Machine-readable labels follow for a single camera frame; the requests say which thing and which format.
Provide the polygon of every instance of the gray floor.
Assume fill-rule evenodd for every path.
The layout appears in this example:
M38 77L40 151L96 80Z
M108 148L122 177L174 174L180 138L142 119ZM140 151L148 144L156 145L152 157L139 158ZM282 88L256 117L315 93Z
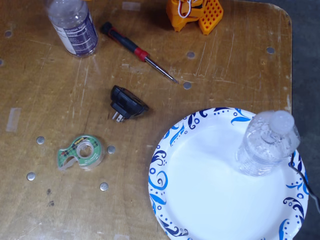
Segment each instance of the gray floor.
M254 0L284 9L292 19L292 114L301 135L298 147L308 180L320 196L320 0ZM310 198L294 240L320 240L320 214Z

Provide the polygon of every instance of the scotch tape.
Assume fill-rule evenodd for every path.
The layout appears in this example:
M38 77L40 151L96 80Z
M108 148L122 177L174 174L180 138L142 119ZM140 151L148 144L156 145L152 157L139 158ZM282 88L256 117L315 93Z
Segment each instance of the scotch tape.
M18 123L20 118L21 108L13 107L10 110L8 123L6 124L7 132L16 132L18 129Z
M141 3L140 2L133 2L133 1L123 1L122 2L122 9L128 11L140 11Z

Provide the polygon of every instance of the power adapter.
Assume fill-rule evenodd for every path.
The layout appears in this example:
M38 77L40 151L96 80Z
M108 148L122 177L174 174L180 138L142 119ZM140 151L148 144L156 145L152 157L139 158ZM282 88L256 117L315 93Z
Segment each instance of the power adapter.
M111 100L111 107L116 111L112 119L116 119L118 123L149 110L149 107L133 93L117 85L111 91Z

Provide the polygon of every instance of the nutrition label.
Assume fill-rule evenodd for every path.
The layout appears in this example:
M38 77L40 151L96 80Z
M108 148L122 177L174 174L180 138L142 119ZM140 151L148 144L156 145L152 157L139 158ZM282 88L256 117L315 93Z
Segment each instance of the nutrition label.
M98 43L98 35L88 11L85 20L77 27L61 28L54 26L65 48L72 54L90 53Z

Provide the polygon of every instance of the plastic water bottle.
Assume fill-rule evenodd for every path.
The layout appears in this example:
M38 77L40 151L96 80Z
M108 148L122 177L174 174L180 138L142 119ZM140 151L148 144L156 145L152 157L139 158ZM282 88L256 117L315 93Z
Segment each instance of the plastic water bottle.
M44 0L44 5L68 52L79 58L95 52L98 34L85 1Z
M236 162L243 173L263 176L288 159L299 144L300 135L290 113L264 111L246 129Z

